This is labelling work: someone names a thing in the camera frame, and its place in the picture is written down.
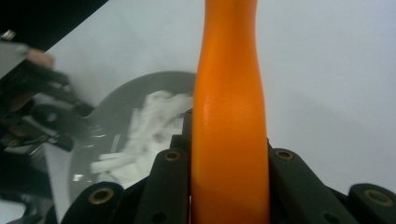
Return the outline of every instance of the metal bolt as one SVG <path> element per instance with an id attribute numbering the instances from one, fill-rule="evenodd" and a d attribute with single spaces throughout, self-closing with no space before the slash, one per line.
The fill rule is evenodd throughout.
<path id="1" fill-rule="evenodd" d="M 114 190 L 109 187 L 102 187 L 94 190 L 90 194 L 89 201 L 92 204 L 101 204 L 110 200 L 114 195 Z"/>
<path id="2" fill-rule="evenodd" d="M 45 141 L 47 141 L 47 139 L 49 139 L 49 137 L 45 134 L 38 137 L 38 140 L 41 142 L 45 142 Z"/>
<path id="3" fill-rule="evenodd" d="M 275 152 L 275 155 L 276 155 L 278 158 L 280 158 L 281 160 L 284 160 L 284 161 L 291 161 L 292 159 L 294 159 L 293 154 L 291 154 L 291 153 L 288 152 L 287 150 L 282 150 L 282 149 L 277 150 L 277 151 Z"/>
<path id="4" fill-rule="evenodd" d="M 16 34 L 17 34 L 17 33 L 13 32 L 12 30 L 7 30 L 7 31 L 5 31 L 4 33 L 2 33 L 2 34 L 0 35 L 0 37 L 1 37 L 2 39 L 5 39 L 6 41 L 10 41 L 10 40 L 12 40 L 12 38 L 14 38 L 14 36 L 15 36 Z"/>
<path id="5" fill-rule="evenodd" d="M 393 206 L 393 200 L 388 195 L 378 190 L 367 189 L 364 191 L 364 195 L 373 203 L 385 207 Z"/>
<path id="6" fill-rule="evenodd" d="M 19 145 L 20 145 L 20 141 L 17 140 L 17 139 L 11 140 L 11 141 L 9 141 L 9 143 L 8 143 L 8 146 L 9 146 L 9 147 L 17 147 L 17 146 L 19 146 Z"/>
<path id="7" fill-rule="evenodd" d="M 178 151 L 169 151 L 165 153 L 165 159 L 167 161 L 177 161 L 180 159 L 180 153 Z"/>

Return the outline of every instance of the orange carrot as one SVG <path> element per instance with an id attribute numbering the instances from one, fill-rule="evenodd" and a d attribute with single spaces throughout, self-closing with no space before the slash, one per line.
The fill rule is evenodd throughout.
<path id="1" fill-rule="evenodd" d="M 191 223 L 269 223 L 257 0 L 206 0 L 195 85 Z"/>

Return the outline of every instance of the white table surface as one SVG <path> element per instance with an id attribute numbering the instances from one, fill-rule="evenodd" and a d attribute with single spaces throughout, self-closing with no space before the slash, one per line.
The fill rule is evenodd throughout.
<path id="1" fill-rule="evenodd" d="M 257 48 L 273 147 L 298 153 L 324 184 L 396 192 L 396 2 L 260 1 Z M 98 105 L 158 71 L 195 72 L 203 0 L 113 0 L 49 50 L 78 96 Z M 47 146 L 58 218 L 70 154 Z"/>

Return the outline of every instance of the black mechanical part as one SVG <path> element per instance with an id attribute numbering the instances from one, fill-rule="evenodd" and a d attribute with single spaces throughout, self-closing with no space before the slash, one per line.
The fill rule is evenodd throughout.
<path id="1" fill-rule="evenodd" d="M 271 187 L 292 223 L 358 223 L 297 154 L 271 149 L 269 164 Z"/>
<path id="2" fill-rule="evenodd" d="M 36 126 L 22 119 L 18 113 L 8 112 L 0 107 L 0 118 L 11 127 L 15 127 L 17 130 L 21 130 L 26 134 L 25 136 L 17 136 L 8 130 L 3 130 L 6 134 L 2 136 L 1 142 L 5 146 L 21 147 L 48 142 L 66 151 L 70 151 L 73 148 L 73 141 L 68 136 L 51 136 L 44 133 Z"/>
<path id="3" fill-rule="evenodd" d="M 181 149 L 160 152 L 134 218 L 134 224 L 189 223 L 190 159 Z"/>
<path id="4" fill-rule="evenodd" d="M 47 212 L 44 224 L 58 224 L 58 218 L 56 217 L 55 206 L 52 206 Z"/>
<path id="5" fill-rule="evenodd" d="M 362 224 L 396 223 L 396 195 L 376 185 L 352 186 L 346 207 Z"/>
<path id="6" fill-rule="evenodd" d="M 30 165 L 31 158 L 25 155 L 6 153 L 0 150 L 0 194 L 30 194 L 51 199 L 50 178 Z"/>
<path id="7" fill-rule="evenodd" d="M 81 192 L 64 215 L 61 224 L 110 223 L 122 198 L 119 184 L 101 182 Z"/>
<path id="8" fill-rule="evenodd" d="M 74 132 L 76 136 L 76 132 L 83 132 L 89 127 L 87 120 L 81 116 L 54 105 L 37 105 L 30 114 L 41 125 L 63 134 Z"/>
<path id="9" fill-rule="evenodd" d="M 59 83 L 62 87 L 69 84 L 67 76 L 60 72 L 49 70 L 27 60 L 23 61 L 21 66 L 25 69 L 24 72 L 34 73 L 36 77 L 43 80 Z"/>
<path id="10" fill-rule="evenodd" d="M 147 178 L 143 178 L 123 192 L 119 208 L 111 223 L 131 224 L 134 222 L 146 183 Z"/>
<path id="11" fill-rule="evenodd" d="M 271 224 L 292 224 L 286 209 L 283 207 L 274 189 L 271 188 L 270 190 Z"/>
<path id="12" fill-rule="evenodd" d="M 75 102 L 75 106 L 72 108 L 72 111 L 78 115 L 81 115 L 82 117 L 87 117 L 93 111 L 93 107 L 77 100 Z"/>

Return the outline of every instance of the brass screw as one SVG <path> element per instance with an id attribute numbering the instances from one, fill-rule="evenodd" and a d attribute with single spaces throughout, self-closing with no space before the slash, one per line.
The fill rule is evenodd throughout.
<path id="1" fill-rule="evenodd" d="M 165 153 L 165 159 L 167 161 L 177 161 L 180 159 L 180 152 L 178 151 L 169 151 Z"/>
<path id="2" fill-rule="evenodd" d="M 282 150 L 282 149 L 277 150 L 275 152 L 275 155 L 284 161 L 291 161 L 294 159 L 293 154 L 289 153 L 287 150 Z"/>
<path id="3" fill-rule="evenodd" d="M 92 204 L 101 204 L 110 200 L 114 195 L 114 190 L 109 187 L 102 187 L 94 190 L 90 194 L 89 201 Z"/>
<path id="4" fill-rule="evenodd" d="M 388 195 L 384 194 L 381 191 L 375 189 L 367 189 L 364 191 L 364 195 L 373 203 L 385 207 L 393 206 L 393 200 Z"/>
<path id="5" fill-rule="evenodd" d="M 41 142 L 45 142 L 45 141 L 47 141 L 47 139 L 49 139 L 49 137 L 45 134 L 38 137 L 38 140 Z"/>
<path id="6" fill-rule="evenodd" d="M 20 145 L 20 141 L 17 140 L 17 139 L 11 140 L 11 141 L 9 141 L 9 143 L 8 143 L 8 146 L 9 146 L 9 147 L 17 147 L 17 146 L 19 146 L 19 145 Z"/>

